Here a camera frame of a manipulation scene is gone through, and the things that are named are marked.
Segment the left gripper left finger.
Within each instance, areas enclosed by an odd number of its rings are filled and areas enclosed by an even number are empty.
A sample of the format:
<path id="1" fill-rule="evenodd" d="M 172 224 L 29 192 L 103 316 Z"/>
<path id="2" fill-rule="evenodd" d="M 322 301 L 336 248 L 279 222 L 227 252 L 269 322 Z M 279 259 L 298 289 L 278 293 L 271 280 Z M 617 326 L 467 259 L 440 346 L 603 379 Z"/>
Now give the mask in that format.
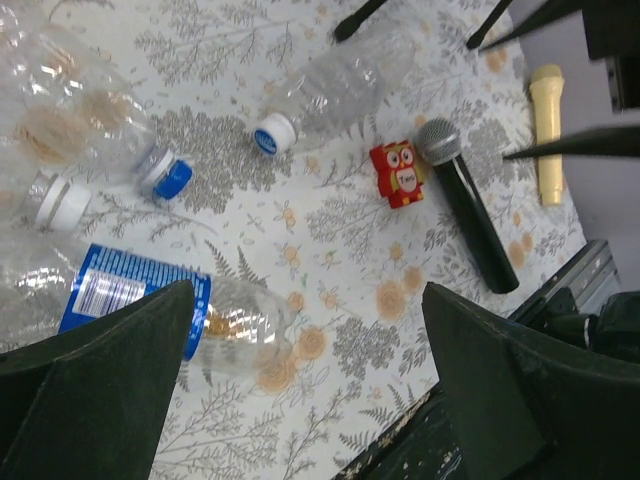
<path id="1" fill-rule="evenodd" d="M 1 356 L 4 479 L 146 479 L 189 330 L 189 282 L 147 308 Z"/>

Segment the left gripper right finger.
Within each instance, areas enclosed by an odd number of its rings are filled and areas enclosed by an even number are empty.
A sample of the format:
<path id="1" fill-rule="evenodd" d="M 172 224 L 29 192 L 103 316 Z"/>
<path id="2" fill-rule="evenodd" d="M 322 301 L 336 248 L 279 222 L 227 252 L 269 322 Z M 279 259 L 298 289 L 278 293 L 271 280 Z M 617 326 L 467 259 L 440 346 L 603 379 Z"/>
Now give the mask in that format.
<path id="1" fill-rule="evenodd" d="M 471 479 L 636 479 L 639 365 L 430 283 L 423 316 Z"/>

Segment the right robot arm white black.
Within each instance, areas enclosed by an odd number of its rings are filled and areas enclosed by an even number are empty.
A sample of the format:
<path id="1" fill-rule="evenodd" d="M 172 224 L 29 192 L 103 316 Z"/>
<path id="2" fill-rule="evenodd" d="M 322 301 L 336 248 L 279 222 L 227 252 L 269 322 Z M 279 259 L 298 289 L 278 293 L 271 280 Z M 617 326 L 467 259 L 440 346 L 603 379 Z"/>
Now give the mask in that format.
<path id="1" fill-rule="evenodd" d="M 543 332 L 594 353 L 639 363 L 639 292 L 609 297 L 599 314 L 548 316 Z"/>

